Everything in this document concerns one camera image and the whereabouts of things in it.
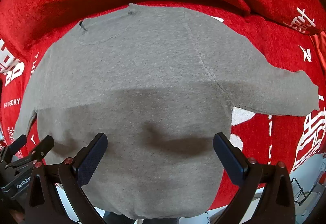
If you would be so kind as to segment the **grey knit sweater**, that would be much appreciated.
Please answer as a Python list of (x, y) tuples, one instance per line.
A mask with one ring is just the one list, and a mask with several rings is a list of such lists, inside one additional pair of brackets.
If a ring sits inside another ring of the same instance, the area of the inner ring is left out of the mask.
[(14, 136), (37, 123), (73, 156), (102, 132), (108, 148), (84, 191), (130, 219), (194, 217), (216, 197), (213, 137), (234, 107), (304, 117), (319, 108), (303, 71), (276, 68), (241, 34), (185, 8), (127, 8), (85, 19), (45, 52), (26, 86)]

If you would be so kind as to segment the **black metal rack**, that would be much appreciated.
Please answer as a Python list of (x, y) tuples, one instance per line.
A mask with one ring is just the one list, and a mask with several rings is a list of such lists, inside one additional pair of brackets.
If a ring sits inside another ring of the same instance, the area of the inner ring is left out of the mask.
[(318, 182), (314, 183), (309, 191), (305, 191), (295, 177), (291, 179), (291, 184), (292, 184), (292, 189), (294, 194), (294, 203), (298, 206), (301, 206), (308, 199), (308, 197), (313, 193), (313, 190), (318, 185)]

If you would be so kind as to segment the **red embroidered pillow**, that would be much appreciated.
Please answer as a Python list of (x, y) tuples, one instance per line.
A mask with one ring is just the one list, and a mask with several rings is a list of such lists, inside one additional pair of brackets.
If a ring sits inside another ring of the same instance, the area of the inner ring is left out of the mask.
[(326, 70), (326, 32), (320, 32), (312, 37), (312, 42), (317, 49), (320, 63), (324, 70)]

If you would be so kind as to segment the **red blanket with white lettering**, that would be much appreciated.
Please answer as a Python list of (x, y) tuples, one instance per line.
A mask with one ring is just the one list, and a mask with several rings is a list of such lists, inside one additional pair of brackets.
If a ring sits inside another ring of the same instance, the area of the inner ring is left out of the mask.
[[(276, 68), (303, 71), (318, 87), (319, 108), (304, 117), (260, 114), (234, 107), (231, 142), (261, 163), (284, 161), (293, 172), (325, 147), (325, 70), (312, 36), (325, 31), (319, 0), (1, 0), (1, 145), (16, 138), (26, 86), (45, 52), (75, 25), (130, 4), (185, 8), (211, 16), (245, 36)], [(41, 139), (37, 123), (18, 152), (26, 156)], [(236, 192), (223, 172), (208, 209), (229, 204)]]

